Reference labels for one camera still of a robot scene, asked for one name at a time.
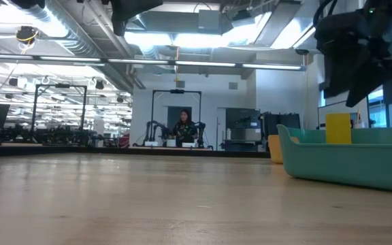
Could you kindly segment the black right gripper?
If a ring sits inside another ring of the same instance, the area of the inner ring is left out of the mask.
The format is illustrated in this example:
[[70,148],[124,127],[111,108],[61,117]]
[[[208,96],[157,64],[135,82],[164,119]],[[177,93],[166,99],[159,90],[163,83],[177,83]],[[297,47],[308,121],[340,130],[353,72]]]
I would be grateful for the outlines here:
[[370,30],[361,11],[321,17],[314,15],[316,48],[325,57],[326,98],[349,91],[346,106],[352,108],[372,91],[392,80],[392,41],[372,41],[373,61],[357,69],[367,51]]

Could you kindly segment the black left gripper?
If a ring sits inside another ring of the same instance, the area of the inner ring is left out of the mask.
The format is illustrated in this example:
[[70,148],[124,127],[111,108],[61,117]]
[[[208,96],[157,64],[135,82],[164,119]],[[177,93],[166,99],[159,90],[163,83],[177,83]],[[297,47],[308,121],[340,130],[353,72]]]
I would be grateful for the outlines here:
[[138,14],[163,5],[163,0],[110,0],[114,34],[123,36],[128,21]]

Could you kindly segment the long yellow toy block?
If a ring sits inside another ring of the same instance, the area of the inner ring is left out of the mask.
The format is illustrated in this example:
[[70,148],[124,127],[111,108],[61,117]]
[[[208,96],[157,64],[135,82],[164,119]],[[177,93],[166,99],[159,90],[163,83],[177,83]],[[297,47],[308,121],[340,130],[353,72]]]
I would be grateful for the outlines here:
[[352,144],[350,114],[327,114],[325,131],[327,144]]

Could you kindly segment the long ceiling light bar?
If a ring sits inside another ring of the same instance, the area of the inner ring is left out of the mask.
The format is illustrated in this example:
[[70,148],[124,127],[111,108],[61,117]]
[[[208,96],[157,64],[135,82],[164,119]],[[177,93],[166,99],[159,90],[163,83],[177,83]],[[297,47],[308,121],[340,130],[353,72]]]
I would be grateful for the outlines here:
[[45,63],[71,63],[73,65],[98,66],[105,64],[130,64],[130,65],[171,65],[171,66],[196,66],[196,67],[222,67],[234,69],[264,69],[264,70],[284,70],[284,71],[305,71],[302,65],[279,65],[279,64],[256,64],[256,63],[230,63],[212,61],[177,61],[158,59],[130,59],[130,58],[88,58],[74,56],[41,56],[25,54],[0,54],[0,60],[4,62],[25,61],[45,62]]

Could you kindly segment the whiteboard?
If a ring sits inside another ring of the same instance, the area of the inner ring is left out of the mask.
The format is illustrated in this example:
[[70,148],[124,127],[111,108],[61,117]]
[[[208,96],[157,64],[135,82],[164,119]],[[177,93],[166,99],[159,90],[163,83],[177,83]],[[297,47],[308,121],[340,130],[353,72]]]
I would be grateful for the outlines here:
[[329,103],[323,107],[318,108],[318,125],[323,127],[326,121],[327,114],[350,114],[350,120],[353,122],[353,127],[369,128],[369,112],[368,99],[363,99],[353,107],[347,107],[345,101],[336,103]]

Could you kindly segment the black equipment cases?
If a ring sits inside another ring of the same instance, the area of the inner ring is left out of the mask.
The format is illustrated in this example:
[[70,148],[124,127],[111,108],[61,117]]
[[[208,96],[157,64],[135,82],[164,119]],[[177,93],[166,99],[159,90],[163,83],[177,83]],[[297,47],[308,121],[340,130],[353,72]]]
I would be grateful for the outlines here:
[[277,125],[284,125],[289,128],[301,128],[299,114],[272,114],[271,112],[262,113],[262,129],[265,136],[278,135]]

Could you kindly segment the green plastic bin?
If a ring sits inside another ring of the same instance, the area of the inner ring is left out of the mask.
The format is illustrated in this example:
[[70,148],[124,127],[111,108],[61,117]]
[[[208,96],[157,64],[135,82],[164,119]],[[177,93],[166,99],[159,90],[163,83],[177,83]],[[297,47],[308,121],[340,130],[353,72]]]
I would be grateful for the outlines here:
[[351,144],[327,143],[324,130],[277,128],[288,175],[392,191],[392,127],[352,129]]

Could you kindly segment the black ceiling dome device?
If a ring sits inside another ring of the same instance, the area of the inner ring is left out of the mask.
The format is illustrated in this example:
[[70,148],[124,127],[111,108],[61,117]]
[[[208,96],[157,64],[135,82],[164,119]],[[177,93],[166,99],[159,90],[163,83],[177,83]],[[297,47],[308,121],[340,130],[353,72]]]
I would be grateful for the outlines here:
[[36,37],[39,35],[39,30],[30,26],[21,26],[15,34],[15,38],[22,44],[32,45]]

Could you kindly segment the person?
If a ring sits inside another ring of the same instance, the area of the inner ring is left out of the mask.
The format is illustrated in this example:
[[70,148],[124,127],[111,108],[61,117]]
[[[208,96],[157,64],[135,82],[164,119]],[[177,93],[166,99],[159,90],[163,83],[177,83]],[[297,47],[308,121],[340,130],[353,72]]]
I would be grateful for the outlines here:
[[195,143],[198,138],[198,131],[195,123],[191,119],[191,114],[187,109],[180,113],[180,120],[173,129],[177,147],[182,147],[183,143]]

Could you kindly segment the black background station frame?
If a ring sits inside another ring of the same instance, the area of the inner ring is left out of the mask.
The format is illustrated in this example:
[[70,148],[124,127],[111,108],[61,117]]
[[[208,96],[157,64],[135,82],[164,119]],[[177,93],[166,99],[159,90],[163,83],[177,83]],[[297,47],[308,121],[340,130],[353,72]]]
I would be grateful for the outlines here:
[[153,127],[154,127],[154,101],[156,99],[156,93],[170,93],[170,94],[185,94],[185,93],[196,93],[199,95],[199,124],[201,124],[201,101],[202,101],[202,92],[201,91],[186,91],[182,89],[171,89],[171,90],[153,90],[152,91],[152,99],[151,99],[151,115],[150,115],[150,128],[148,130],[149,140],[154,139]]

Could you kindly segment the black background gantry frame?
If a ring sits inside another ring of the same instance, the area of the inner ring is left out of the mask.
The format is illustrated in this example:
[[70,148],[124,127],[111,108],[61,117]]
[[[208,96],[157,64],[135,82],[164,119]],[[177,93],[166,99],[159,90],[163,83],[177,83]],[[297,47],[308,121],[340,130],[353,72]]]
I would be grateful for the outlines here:
[[35,85],[35,94],[34,94],[34,100],[33,100],[33,113],[32,113],[32,122],[31,122],[31,128],[29,131],[29,137],[32,139],[33,138],[33,133],[35,130],[35,119],[36,119],[36,111],[37,111],[37,100],[38,98],[44,94],[48,88],[54,87],[54,88],[83,88],[84,92],[82,93],[82,98],[83,98],[83,104],[82,104],[82,115],[80,118],[80,128],[81,130],[84,129],[84,118],[85,118],[85,113],[86,113],[86,103],[87,103],[87,86],[86,85],[71,85],[71,84],[65,84],[65,83],[57,83],[57,84],[36,84]]

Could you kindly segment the black aluminium table frame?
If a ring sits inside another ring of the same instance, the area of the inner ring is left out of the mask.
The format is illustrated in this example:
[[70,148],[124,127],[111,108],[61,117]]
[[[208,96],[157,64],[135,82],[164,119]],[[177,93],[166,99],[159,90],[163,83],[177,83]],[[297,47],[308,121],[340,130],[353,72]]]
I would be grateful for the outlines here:
[[0,146],[0,157],[36,155],[36,154],[134,154],[180,157],[231,157],[269,159],[268,152],[215,151],[203,148],[87,148],[66,146]]

